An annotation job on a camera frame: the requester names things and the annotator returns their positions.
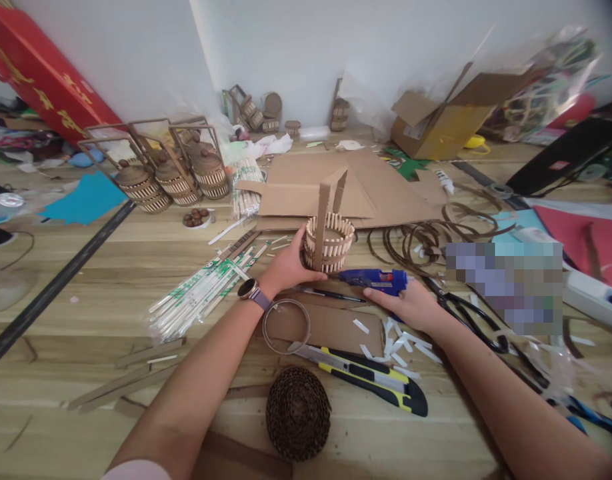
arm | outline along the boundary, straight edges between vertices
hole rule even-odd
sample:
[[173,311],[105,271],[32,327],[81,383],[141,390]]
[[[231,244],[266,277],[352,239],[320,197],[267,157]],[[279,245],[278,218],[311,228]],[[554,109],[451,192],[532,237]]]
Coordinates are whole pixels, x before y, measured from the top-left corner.
[[518,480],[612,479],[612,459],[516,376],[418,281],[402,298],[370,300],[422,330],[444,350]]
[[[326,274],[306,270],[299,262],[305,225],[291,245],[273,259],[259,279],[272,299],[280,291]],[[244,350],[263,314],[252,300],[238,301],[199,341],[164,384],[130,432],[109,469],[128,460],[158,463],[173,480],[190,477],[204,436],[217,413]]]

sleeve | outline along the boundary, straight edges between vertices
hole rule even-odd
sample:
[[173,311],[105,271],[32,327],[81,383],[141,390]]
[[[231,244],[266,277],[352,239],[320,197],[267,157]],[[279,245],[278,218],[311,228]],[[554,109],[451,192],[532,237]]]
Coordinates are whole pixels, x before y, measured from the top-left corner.
[[131,460],[109,470],[101,480],[171,480],[171,477],[155,462]]

pixelated area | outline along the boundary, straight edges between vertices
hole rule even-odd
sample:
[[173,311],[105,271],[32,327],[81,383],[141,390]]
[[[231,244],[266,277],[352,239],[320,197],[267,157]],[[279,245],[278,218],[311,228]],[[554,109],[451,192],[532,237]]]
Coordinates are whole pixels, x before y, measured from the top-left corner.
[[446,278],[477,290],[518,335],[561,335],[561,255],[561,243],[449,243]]

black pen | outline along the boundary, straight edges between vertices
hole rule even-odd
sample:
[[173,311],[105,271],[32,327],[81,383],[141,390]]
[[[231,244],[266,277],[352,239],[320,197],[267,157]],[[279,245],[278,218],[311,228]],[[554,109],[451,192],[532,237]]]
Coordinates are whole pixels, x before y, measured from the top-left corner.
[[367,303],[366,300],[364,299],[358,299],[355,297],[347,297],[346,295],[342,295],[341,293],[329,292],[327,290],[312,289],[309,287],[302,287],[301,285],[298,285],[294,288],[295,290],[300,291],[302,293],[310,293],[311,295],[319,295],[320,297],[330,297],[330,298],[336,298],[338,300],[350,300],[350,301],[356,301],[360,303]]

watch face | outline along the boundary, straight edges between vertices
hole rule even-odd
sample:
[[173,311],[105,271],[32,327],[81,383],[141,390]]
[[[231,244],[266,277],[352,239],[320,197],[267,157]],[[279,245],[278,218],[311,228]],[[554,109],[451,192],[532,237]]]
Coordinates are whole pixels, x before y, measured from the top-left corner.
[[239,297],[245,297],[246,295],[248,295],[251,290],[253,289],[253,287],[255,286],[255,279],[248,279],[246,280],[242,286],[239,288],[239,290],[237,290],[237,296]]

